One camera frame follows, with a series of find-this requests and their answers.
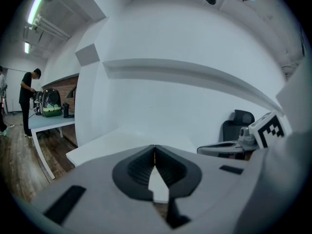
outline equipment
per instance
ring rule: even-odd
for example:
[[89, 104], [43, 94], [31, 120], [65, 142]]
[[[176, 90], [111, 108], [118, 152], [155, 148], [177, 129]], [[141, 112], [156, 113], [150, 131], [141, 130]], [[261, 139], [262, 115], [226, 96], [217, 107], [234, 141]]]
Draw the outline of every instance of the equipment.
[[201, 146], [197, 149], [197, 153], [226, 158], [234, 156], [236, 159], [244, 159], [246, 153], [267, 148], [276, 139], [284, 135], [284, 126], [278, 119], [276, 111], [272, 111], [248, 127], [242, 127], [238, 140]]
[[41, 115], [40, 102], [42, 100], [42, 92], [36, 91], [33, 95], [33, 108], [36, 115]]
[[242, 127], [254, 123], [252, 113], [243, 110], [234, 110], [234, 119], [226, 120], [222, 125], [223, 141], [237, 140]]
[[[126, 150], [76, 167], [36, 195], [38, 211], [23, 211], [51, 233], [261, 233], [300, 192], [311, 165], [310, 137], [280, 139], [249, 162], [159, 145]], [[166, 221], [148, 190], [154, 166], [169, 188]]]
[[74, 115], [69, 114], [69, 105], [68, 103], [63, 103], [63, 108], [64, 108], [64, 118], [74, 118]]
[[45, 117], [59, 116], [62, 114], [59, 92], [54, 88], [43, 91], [40, 101], [40, 112]]

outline ceiling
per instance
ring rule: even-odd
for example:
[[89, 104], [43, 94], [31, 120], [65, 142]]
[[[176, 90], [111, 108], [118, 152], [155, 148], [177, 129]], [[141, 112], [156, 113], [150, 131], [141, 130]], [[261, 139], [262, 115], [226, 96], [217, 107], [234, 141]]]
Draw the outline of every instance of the ceiling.
[[[205, 0], [188, 1], [227, 14], [245, 26], [272, 53], [288, 77], [303, 58], [299, 23], [283, 0], [256, 0], [245, 3], [239, 0], [217, 0], [215, 5], [210, 5]], [[62, 40], [40, 29], [31, 32], [28, 39], [24, 39], [23, 29], [32, 2], [33, 0], [25, 0], [20, 5], [1, 41], [6, 42], [6, 46], [21, 51], [23, 43], [28, 41], [32, 45], [30, 54], [47, 60]], [[43, 0], [39, 13], [69, 35], [91, 20], [73, 0]]]
[[[16, 10], [14, 18], [1, 37], [1, 42], [6, 47], [15, 51], [24, 51], [24, 42], [31, 44], [30, 55], [47, 60], [54, 50], [63, 43], [63, 40], [44, 32], [41, 29], [29, 30], [24, 35], [24, 27], [27, 25], [27, 17], [34, 0], [24, 0]], [[82, 25], [86, 24], [90, 17], [73, 0], [43, 0], [38, 12], [48, 21], [70, 36]]]
[[205, 0], [193, 1], [225, 13], [243, 24], [272, 53], [289, 77], [303, 58], [299, 23], [283, 0]]

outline man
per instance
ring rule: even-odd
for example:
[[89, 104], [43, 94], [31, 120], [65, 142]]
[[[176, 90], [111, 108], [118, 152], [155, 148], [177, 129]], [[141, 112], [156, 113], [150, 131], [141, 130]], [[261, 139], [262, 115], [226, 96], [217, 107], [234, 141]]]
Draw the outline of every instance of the man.
[[4, 89], [4, 84], [3, 68], [0, 66], [0, 135], [6, 136], [9, 128], [4, 124], [2, 117], [2, 90]]
[[32, 134], [28, 128], [28, 114], [29, 114], [29, 100], [34, 95], [35, 89], [31, 88], [31, 80], [39, 79], [41, 76], [41, 70], [38, 68], [33, 72], [28, 72], [24, 75], [23, 80], [20, 83], [19, 103], [23, 113], [23, 124], [25, 137], [32, 138]]

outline pipe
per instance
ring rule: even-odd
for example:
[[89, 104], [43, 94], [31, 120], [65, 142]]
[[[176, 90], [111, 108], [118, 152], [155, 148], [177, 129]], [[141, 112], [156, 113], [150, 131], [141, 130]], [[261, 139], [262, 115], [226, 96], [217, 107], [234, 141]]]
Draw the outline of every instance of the pipe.
[[70, 35], [65, 33], [64, 31], [62, 31], [60, 28], [58, 28], [57, 26], [55, 26], [54, 24], [50, 23], [48, 20], [44, 19], [42, 17], [42, 15], [38, 14], [38, 19], [40, 20], [40, 22], [42, 21], [43, 23], [49, 25], [51, 28], [54, 28], [55, 30], [59, 31], [61, 34], [65, 35], [67, 38], [70, 38]]
[[25, 26], [24, 30], [23, 30], [23, 38], [24, 39], [28, 39], [28, 30], [29, 30], [29, 27]]
[[38, 19], [38, 18], [36, 18], [36, 19], [34, 20], [33, 24], [34, 24], [34, 25], [36, 25], [36, 26], [37, 26], [37, 25], [40, 25], [40, 21], [39, 21], [39, 19]]
[[54, 28], [52, 28], [51, 26], [47, 25], [47, 24], [44, 24], [42, 22], [39, 22], [39, 24], [37, 23], [37, 25], [40, 25], [41, 27], [44, 27], [46, 30], [48, 30], [49, 32], [52, 32], [56, 35], [58, 35], [59, 37], [62, 37], [64, 38], [65, 40], [68, 40], [69, 38], [67, 38], [65, 35], [62, 35], [61, 32], [55, 30]]
[[57, 35], [57, 34], [55, 34], [55, 33], [52, 33], [52, 32], [50, 32], [50, 31], [48, 31], [47, 29], [41, 27], [40, 25], [37, 25], [37, 24], [34, 24], [34, 25], [35, 25], [36, 27], [42, 29], [43, 31], [45, 31], [45, 32], [47, 32], [47, 33], [49, 33], [49, 34], [51, 34], [51, 35], [54, 36], [54, 37], [57, 37], [57, 38], [59, 38], [59, 39], [61, 39], [61, 40], [67, 40], [67, 39], [65, 39], [65, 38], [63, 38], [63, 37], [61, 37], [61, 36], [59, 36], [59, 35]]

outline black slot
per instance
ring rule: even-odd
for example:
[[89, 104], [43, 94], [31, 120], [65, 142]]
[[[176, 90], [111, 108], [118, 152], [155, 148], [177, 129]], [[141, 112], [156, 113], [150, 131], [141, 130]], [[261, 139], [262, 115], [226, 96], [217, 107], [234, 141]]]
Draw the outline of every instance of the black slot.
[[81, 196], [86, 191], [85, 188], [73, 185], [71, 186], [45, 213], [44, 215], [57, 224], [61, 224]]
[[241, 175], [242, 172], [244, 171], [244, 169], [226, 165], [221, 166], [220, 169], [238, 175]]
[[113, 169], [113, 181], [128, 197], [153, 201], [153, 193], [148, 190], [153, 168], [154, 145], [151, 145], [120, 161]]
[[218, 153], [219, 158], [229, 158], [230, 154], [229, 153]]
[[158, 145], [155, 146], [155, 158], [157, 170], [169, 188], [167, 222], [172, 228], [177, 228], [191, 220], [179, 213], [175, 199], [192, 194], [201, 181], [201, 169]]

